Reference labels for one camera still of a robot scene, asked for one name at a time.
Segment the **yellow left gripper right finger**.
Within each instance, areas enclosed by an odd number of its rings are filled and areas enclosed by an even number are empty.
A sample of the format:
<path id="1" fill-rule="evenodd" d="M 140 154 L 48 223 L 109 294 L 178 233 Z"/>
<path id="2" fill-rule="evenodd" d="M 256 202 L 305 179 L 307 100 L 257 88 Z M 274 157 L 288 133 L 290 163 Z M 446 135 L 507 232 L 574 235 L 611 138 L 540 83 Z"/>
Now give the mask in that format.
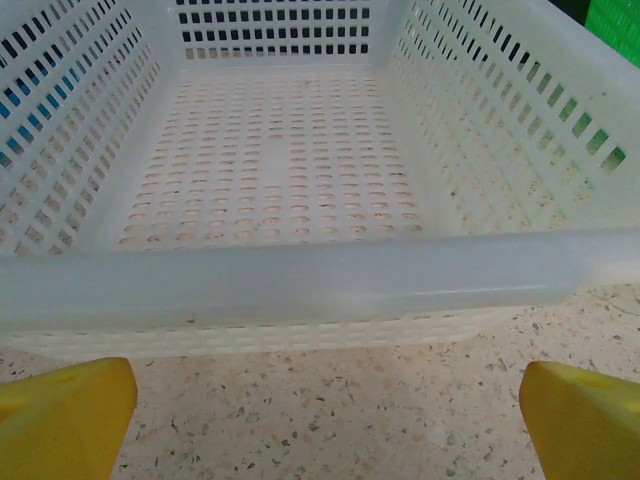
<path id="1" fill-rule="evenodd" d="M 640 383 L 536 361 L 519 405 L 545 480 L 640 480 Z"/>

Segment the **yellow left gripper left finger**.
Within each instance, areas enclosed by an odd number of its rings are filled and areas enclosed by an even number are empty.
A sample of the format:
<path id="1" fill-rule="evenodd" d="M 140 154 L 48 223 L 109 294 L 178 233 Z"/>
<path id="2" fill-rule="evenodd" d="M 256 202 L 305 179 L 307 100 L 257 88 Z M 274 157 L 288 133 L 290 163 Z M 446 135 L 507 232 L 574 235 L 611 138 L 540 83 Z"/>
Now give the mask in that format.
<path id="1" fill-rule="evenodd" d="M 118 357 L 0 383 L 0 480 L 109 480 L 137 393 Z"/>

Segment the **white perforated plastic basket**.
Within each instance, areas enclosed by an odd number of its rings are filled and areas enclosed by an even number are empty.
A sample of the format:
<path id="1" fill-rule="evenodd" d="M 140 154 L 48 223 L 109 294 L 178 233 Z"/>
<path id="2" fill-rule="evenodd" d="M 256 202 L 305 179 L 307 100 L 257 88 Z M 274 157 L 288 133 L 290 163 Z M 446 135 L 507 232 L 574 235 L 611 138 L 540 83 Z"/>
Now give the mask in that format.
<path id="1" fill-rule="evenodd" d="M 455 342 L 640 283 L 640 68 L 548 0 L 0 0 L 0 346 Z"/>

